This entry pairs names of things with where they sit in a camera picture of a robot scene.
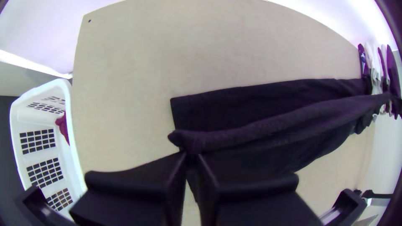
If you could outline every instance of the hanging clothes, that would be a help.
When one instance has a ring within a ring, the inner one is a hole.
[[[401,87],[399,83],[399,74],[397,69],[397,63],[395,61],[394,54],[392,53],[391,47],[387,46],[387,72],[389,74],[390,84],[389,91],[398,98],[401,98]],[[398,104],[392,101],[391,113],[394,114],[395,119],[398,118],[399,109]]]

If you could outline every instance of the white laundry basket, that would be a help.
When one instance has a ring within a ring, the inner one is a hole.
[[[38,186],[49,205],[71,219],[72,203],[85,191],[71,118],[71,85],[56,79],[15,100],[10,130],[15,161],[24,189]],[[70,145],[55,120],[66,113]]]

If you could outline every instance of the purple clothing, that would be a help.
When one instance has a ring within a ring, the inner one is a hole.
[[[66,139],[67,144],[70,145],[70,140],[68,139],[66,113],[64,113],[64,115],[61,118],[56,119],[55,124],[59,126],[60,133]]]
[[[362,44],[359,44],[357,46],[358,50],[359,50],[359,59],[360,59],[360,71],[361,71],[361,77],[366,77],[366,76],[370,76],[370,72],[369,72],[369,68],[367,66],[367,62],[366,62],[366,52],[364,50],[364,47]]]
[[[394,96],[401,98],[401,87],[399,84],[397,63],[395,61],[394,54],[392,53],[391,47],[389,45],[387,46],[387,67],[388,67],[389,79],[391,81],[391,84],[389,85],[389,90]],[[391,112],[394,114],[395,119],[397,119],[399,111],[394,103],[392,103]]]

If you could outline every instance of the dark purple towel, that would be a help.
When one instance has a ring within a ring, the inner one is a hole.
[[[394,54],[392,53],[391,47],[389,45],[387,46],[387,67],[388,67],[389,79],[391,80],[391,84],[389,85],[390,92],[394,96],[401,98],[401,86],[399,83],[397,63],[395,61]],[[397,119],[399,111],[394,103],[392,103],[391,112],[394,114],[395,119]]]
[[[370,95],[370,77],[296,80],[235,87],[172,98],[176,130],[168,138],[182,151],[202,153],[244,171],[295,172],[361,133],[392,100]],[[197,177],[188,183],[197,200]]]

